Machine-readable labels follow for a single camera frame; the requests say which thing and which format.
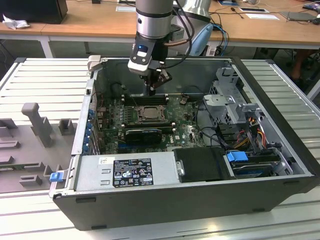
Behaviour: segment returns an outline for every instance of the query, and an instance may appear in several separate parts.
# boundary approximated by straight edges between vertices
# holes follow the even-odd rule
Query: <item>blue clip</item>
[[[226,155],[226,157],[228,158],[229,162],[241,162],[249,160],[244,151],[231,151]]]
[[[49,180],[50,180],[51,183],[63,182],[64,181],[63,177],[64,177],[63,172],[53,172],[53,173],[51,173]]]

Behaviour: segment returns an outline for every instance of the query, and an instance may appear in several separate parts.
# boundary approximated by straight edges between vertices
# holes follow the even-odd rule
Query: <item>person's leg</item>
[[[298,81],[301,77],[301,66],[304,60],[306,60],[311,54],[314,54],[317,50],[313,49],[298,49],[295,55],[295,62],[291,72],[291,79]]]

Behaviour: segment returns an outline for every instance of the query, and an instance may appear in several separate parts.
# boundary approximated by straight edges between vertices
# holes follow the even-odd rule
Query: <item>warning label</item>
[[[153,185],[150,158],[113,161],[113,181],[115,188]]]

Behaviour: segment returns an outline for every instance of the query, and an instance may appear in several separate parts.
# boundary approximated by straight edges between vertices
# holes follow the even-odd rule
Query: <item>motherboard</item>
[[[205,147],[196,128],[198,103],[183,95],[109,99],[98,109],[102,154]]]

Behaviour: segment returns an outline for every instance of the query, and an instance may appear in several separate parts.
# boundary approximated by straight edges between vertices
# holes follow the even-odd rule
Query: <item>floor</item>
[[[45,55],[42,51],[42,47],[38,41],[29,40],[2,40],[3,45],[13,55],[14,58],[26,57],[26,58],[44,58]],[[53,41],[51,47],[57,58],[87,58],[89,54],[86,54],[85,45],[83,42],[65,42],[65,41]],[[89,43],[91,55],[98,54],[104,57],[127,57],[132,50],[131,43]],[[225,56],[238,56],[241,59],[252,59],[255,55],[255,47],[227,47]],[[175,52],[170,52],[169,55],[174,56]],[[262,59],[266,57],[264,55],[258,56]],[[274,57],[275,63],[287,74],[291,72],[291,56],[288,51],[279,50]],[[5,75],[7,69],[14,62],[13,58],[0,47],[0,79]],[[302,77],[307,79],[315,69],[319,67],[319,63],[316,62],[311,69],[303,69]],[[314,101],[320,106],[320,97],[318,96]]]

